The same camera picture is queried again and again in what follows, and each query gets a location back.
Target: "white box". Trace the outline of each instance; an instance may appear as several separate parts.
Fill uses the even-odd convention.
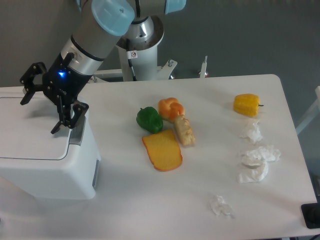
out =
[[[0,176],[40,198],[91,199],[101,160],[88,122],[52,135],[57,107],[42,93],[0,92]]]

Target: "bread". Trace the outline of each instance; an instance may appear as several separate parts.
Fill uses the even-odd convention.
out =
[[[183,146],[195,144],[196,139],[190,127],[188,119],[184,115],[177,116],[174,120],[174,127]]]
[[[142,141],[155,169],[166,172],[181,165],[183,158],[172,129],[144,136]]]
[[[185,108],[180,104],[178,99],[169,97],[167,99],[161,99],[158,102],[159,115],[162,119],[173,123],[175,118],[179,115],[185,114]]]

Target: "orange bread roll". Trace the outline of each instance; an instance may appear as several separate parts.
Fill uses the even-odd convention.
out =
[[[158,103],[159,115],[164,119],[173,123],[179,115],[185,115],[185,108],[180,104],[178,99],[169,97],[161,99]]]
[[[155,169],[166,172],[181,165],[181,150],[172,129],[144,136],[142,141]]]

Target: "yellow bell pepper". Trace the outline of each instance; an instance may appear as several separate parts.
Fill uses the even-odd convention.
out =
[[[257,95],[247,93],[235,96],[233,102],[233,110],[239,114],[254,117],[259,112],[260,98]]]

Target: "blue led light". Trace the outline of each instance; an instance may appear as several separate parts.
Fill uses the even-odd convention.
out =
[[[66,72],[64,72],[64,71],[59,71],[58,74],[60,75],[60,77],[62,79],[64,79],[66,77]]]

